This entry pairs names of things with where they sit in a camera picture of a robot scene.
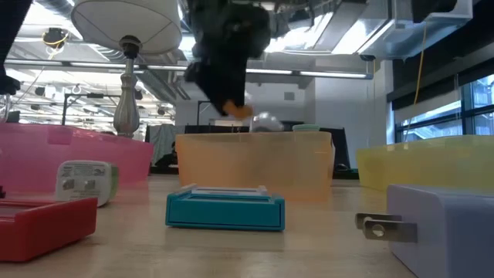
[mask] orange plastic bin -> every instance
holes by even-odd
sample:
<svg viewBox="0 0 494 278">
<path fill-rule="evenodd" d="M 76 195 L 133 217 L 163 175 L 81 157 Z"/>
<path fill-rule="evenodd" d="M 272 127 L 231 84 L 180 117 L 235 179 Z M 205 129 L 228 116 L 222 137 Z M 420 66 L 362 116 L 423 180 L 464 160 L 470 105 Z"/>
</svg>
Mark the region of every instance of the orange plastic bin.
<svg viewBox="0 0 494 278">
<path fill-rule="evenodd" d="M 334 147 L 327 132 L 182 134 L 177 136 L 182 185 L 257 188 L 289 201 L 324 202 Z"/>
</svg>

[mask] white power adapter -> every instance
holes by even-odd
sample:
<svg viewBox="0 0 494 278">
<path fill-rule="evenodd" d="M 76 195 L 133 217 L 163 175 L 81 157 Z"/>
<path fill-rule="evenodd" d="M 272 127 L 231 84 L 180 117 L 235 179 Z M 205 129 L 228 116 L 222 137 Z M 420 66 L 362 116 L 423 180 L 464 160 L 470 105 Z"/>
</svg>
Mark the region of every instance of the white power adapter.
<svg viewBox="0 0 494 278">
<path fill-rule="evenodd" d="M 56 176 L 56 201 L 98 198 L 98 206 L 111 200 L 118 189 L 118 168 L 102 161 L 66 161 Z"/>
<path fill-rule="evenodd" d="M 357 228 L 418 278 L 494 277 L 494 196 L 390 185 L 387 213 L 357 214 Z"/>
</svg>

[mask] lamp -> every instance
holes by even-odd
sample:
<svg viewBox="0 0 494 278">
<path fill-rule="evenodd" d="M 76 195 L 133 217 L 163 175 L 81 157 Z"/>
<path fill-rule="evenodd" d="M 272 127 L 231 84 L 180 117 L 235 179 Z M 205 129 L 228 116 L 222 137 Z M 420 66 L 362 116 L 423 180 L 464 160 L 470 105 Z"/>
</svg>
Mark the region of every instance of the lamp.
<svg viewBox="0 0 494 278">
<path fill-rule="evenodd" d="M 167 53 L 180 45 L 177 1 L 78 0 L 72 21 L 85 41 L 123 50 L 127 57 L 113 126 L 120 136 L 132 137 L 139 127 L 134 60 L 138 54 Z"/>
</svg>

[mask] translucent plastic bin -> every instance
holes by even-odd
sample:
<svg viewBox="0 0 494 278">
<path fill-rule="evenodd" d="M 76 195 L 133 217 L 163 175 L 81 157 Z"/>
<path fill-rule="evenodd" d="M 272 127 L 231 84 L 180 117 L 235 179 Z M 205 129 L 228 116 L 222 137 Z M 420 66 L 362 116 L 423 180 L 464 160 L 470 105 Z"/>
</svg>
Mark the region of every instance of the translucent plastic bin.
<svg viewBox="0 0 494 278">
<path fill-rule="evenodd" d="M 334 148 L 327 132 L 182 134 L 176 142 L 182 185 L 264 185 L 291 201 L 328 199 Z"/>
<path fill-rule="evenodd" d="M 360 183 L 386 190 L 391 184 L 470 188 L 494 192 L 494 136 L 465 135 L 357 151 Z"/>
<path fill-rule="evenodd" d="M 9 192 L 54 192 L 58 167 L 69 160 L 119 168 L 120 188 L 146 188 L 153 154 L 148 143 L 75 127 L 0 124 L 0 185 Z"/>
</svg>

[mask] white wall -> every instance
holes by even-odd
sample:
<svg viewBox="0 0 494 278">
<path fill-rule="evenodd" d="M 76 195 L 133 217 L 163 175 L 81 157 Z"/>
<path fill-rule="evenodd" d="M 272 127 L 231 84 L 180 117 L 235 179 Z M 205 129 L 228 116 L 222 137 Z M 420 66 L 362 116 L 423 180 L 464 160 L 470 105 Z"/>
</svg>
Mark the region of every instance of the white wall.
<svg viewBox="0 0 494 278">
<path fill-rule="evenodd" d="M 358 149 L 387 143 L 391 108 L 386 94 L 392 91 L 392 77 L 392 63 L 384 61 L 374 80 L 316 78 L 314 101 L 312 88 L 306 90 L 306 122 L 310 122 L 310 111 L 315 106 L 315 124 L 345 128 L 352 168 L 357 167 Z"/>
<path fill-rule="evenodd" d="M 306 88 L 304 120 L 306 124 L 316 123 L 316 79 Z"/>
<path fill-rule="evenodd" d="M 304 121 L 304 90 L 300 90 L 296 84 L 265 83 L 261 86 L 247 83 L 245 91 L 252 95 L 250 103 L 254 111 L 270 112 L 279 120 Z M 284 100 L 285 92 L 294 92 L 295 100 Z M 176 103 L 176 125 L 197 123 L 197 100 L 180 101 Z M 233 120 L 231 117 L 221 118 L 213 106 L 209 103 L 201 105 L 199 124 L 209 124 L 211 120 Z"/>
<path fill-rule="evenodd" d="M 321 127 L 343 127 L 350 165 L 357 167 L 355 152 L 367 146 L 367 89 L 369 80 L 316 78 L 316 122 Z"/>
</svg>

